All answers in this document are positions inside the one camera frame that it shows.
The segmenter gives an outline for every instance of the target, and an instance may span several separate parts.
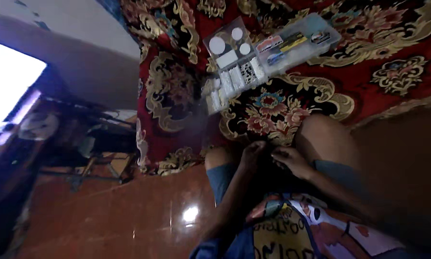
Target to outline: floral carpet pattern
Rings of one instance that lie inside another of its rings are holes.
[[[265,139],[290,145],[300,122],[314,112],[351,126],[431,96],[431,0],[120,4],[129,32],[142,42],[138,118],[141,145],[148,145],[144,172],[167,174],[201,162],[203,142]],[[342,35],[335,49],[230,100],[220,118],[201,121],[192,86],[216,71],[202,39],[241,16],[251,40],[258,42],[313,12]],[[195,121],[207,127],[197,128]],[[158,173],[160,168],[166,170]]]

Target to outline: fingers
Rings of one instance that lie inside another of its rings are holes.
[[[279,162],[285,163],[288,160],[287,154],[284,154],[282,152],[272,152],[272,157]]]
[[[272,151],[272,157],[279,162],[287,162],[288,160],[293,159],[298,151],[292,147],[276,147]]]
[[[249,146],[247,146],[247,148],[252,150],[255,153],[260,153],[262,150],[265,149],[266,146],[267,146],[267,142],[259,140],[259,141],[254,141]]]
[[[273,152],[284,152],[287,154],[294,154],[297,152],[297,150],[293,147],[276,147]]]

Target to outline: wall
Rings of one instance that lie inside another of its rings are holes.
[[[95,0],[0,0],[0,14],[140,58],[138,44]]]
[[[0,15],[0,44],[55,67],[76,96],[137,109],[139,60]]]

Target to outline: printed shirt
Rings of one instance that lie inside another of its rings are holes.
[[[223,255],[218,254],[220,241],[201,243],[190,258],[410,258],[397,239],[308,194],[268,195]]]

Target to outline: knee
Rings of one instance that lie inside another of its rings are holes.
[[[215,168],[221,165],[233,162],[233,157],[229,148],[227,147],[216,147],[208,151],[206,158],[204,159],[204,166],[206,170]]]
[[[306,117],[301,124],[301,128],[305,131],[310,130],[326,130],[335,127],[340,123],[333,118],[319,113],[312,114]]]

